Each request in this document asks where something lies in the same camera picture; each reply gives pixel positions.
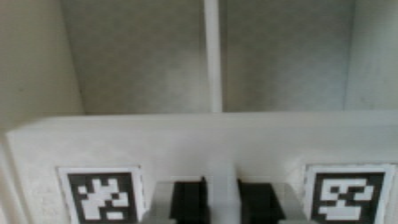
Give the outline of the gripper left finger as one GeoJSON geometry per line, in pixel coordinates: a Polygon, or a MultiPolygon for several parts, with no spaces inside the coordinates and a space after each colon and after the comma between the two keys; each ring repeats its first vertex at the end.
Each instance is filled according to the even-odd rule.
{"type": "Polygon", "coordinates": [[[210,224],[206,179],[174,183],[169,218],[176,224],[210,224]]]}

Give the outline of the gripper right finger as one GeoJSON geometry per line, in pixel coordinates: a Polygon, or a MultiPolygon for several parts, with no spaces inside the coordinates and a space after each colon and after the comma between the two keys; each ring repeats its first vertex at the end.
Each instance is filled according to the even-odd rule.
{"type": "Polygon", "coordinates": [[[277,224],[286,215],[272,184],[236,182],[242,224],[277,224]]]}

